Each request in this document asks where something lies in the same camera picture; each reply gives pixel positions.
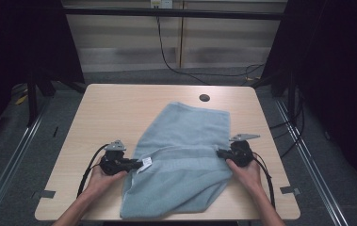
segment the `wall outlet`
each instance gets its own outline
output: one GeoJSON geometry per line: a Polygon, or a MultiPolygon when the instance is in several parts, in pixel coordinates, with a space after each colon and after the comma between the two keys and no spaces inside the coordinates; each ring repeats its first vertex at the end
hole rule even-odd
{"type": "Polygon", "coordinates": [[[161,0],[161,8],[172,8],[172,0],[161,0]]]}
{"type": "Polygon", "coordinates": [[[151,8],[161,8],[161,0],[151,0],[151,8]]]}

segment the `tape piece on table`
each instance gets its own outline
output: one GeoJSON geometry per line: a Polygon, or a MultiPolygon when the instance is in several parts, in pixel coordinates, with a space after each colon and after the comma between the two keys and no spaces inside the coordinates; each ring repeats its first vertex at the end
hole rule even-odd
{"type": "Polygon", "coordinates": [[[36,191],[31,198],[34,200],[40,200],[41,198],[53,199],[55,194],[55,191],[50,190],[36,191]]]}
{"type": "Polygon", "coordinates": [[[280,187],[282,194],[288,194],[288,193],[293,193],[295,196],[298,196],[301,194],[300,190],[298,188],[293,188],[291,186],[283,186],[280,187]]]}

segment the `white label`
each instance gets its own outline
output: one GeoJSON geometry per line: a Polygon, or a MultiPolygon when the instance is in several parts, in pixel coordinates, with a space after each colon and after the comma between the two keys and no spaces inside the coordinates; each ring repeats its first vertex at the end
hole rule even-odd
{"type": "Polygon", "coordinates": [[[152,165],[152,158],[151,157],[144,158],[144,159],[142,159],[142,163],[143,163],[143,166],[137,170],[137,174],[146,170],[147,168],[149,168],[152,165]]]}

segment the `light blue towel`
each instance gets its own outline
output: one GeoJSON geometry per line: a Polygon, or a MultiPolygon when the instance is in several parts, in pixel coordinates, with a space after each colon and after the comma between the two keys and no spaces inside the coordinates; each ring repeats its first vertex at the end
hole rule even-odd
{"type": "Polygon", "coordinates": [[[153,164],[131,171],[122,192],[122,218],[160,218],[202,212],[217,198],[231,171],[216,155],[229,149],[230,117],[225,111],[170,103],[143,134],[133,158],[153,164]]]}

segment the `wooden table top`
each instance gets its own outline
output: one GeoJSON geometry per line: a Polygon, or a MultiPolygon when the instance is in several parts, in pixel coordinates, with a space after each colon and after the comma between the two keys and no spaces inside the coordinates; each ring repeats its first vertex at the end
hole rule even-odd
{"type": "MultiPolygon", "coordinates": [[[[94,153],[102,145],[120,139],[127,148],[124,157],[130,158],[143,132],[170,102],[228,111],[231,115],[232,136],[240,133],[260,135],[259,138],[250,139],[249,144],[267,164],[274,185],[277,211],[283,219],[296,219],[300,216],[294,195],[282,194],[280,190],[280,187],[290,184],[254,89],[94,84],[87,88],[45,188],[55,191],[56,194],[53,199],[41,198],[35,217],[38,220],[59,218],[75,200],[82,175],[94,153]],[[207,94],[210,101],[202,102],[199,98],[202,94],[207,94]]],[[[91,207],[84,219],[121,220],[122,181],[111,187],[103,198],[91,207]]],[[[269,196],[264,173],[262,182],[269,196]]],[[[169,215],[162,220],[258,218],[251,197],[233,177],[206,211],[169,215]]]]}

